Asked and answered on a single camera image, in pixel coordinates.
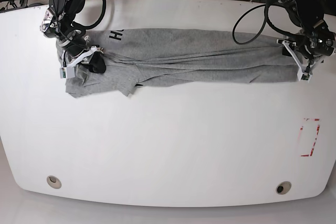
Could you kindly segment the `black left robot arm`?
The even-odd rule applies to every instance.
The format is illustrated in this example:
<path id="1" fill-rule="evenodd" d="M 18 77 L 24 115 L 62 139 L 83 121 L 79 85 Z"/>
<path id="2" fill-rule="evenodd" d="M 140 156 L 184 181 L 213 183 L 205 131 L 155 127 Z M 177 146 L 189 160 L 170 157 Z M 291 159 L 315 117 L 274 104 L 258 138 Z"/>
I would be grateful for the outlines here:
<path id="1" fill-rule="evenodd" d="M 293 34 L 289 31 L 276 27 L 269 18 L 269 8 L 279 3 L 286 10 L 292 23 L 301 28 L 301 34 Z M 258 33 L 249 41 L 238 42 L 235 38 L 235 30 L 238 24 L 234 25 L 232 37 L 236 44 L 246 45 L 256 40 L 268 25 L 271 29 L 290 42 L 295 43 L 298 51 L 310 62 L 318 56 L 335 55 L 335 33 L 331 32 L 324 20 L 324 11 L 318 0 L 265 0 L 263 4 L 264 21 Z"/>

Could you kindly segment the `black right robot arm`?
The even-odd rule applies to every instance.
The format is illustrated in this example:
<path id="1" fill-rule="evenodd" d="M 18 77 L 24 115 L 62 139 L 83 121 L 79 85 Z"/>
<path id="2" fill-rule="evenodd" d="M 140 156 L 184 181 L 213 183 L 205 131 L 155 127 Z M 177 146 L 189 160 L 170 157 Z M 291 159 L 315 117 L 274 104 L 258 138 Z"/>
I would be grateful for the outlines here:
<path id="1" fill-rule="evenodd" d="M 101 14 L 92 25 L 75 22 L 76 15 L 84 8 L 86 0 L 49 0 L 40 26 L 47 38 L 56 38 L 61 53 L 61 77 L 73 78 L 76 66 L 82 65 L 92 73 L 103 74 L 106 64 L 103 52 L 98 45 L 90 45 L 86 31 L 97 27 L 104 18 L 107 0 L 102 0 Z"/>

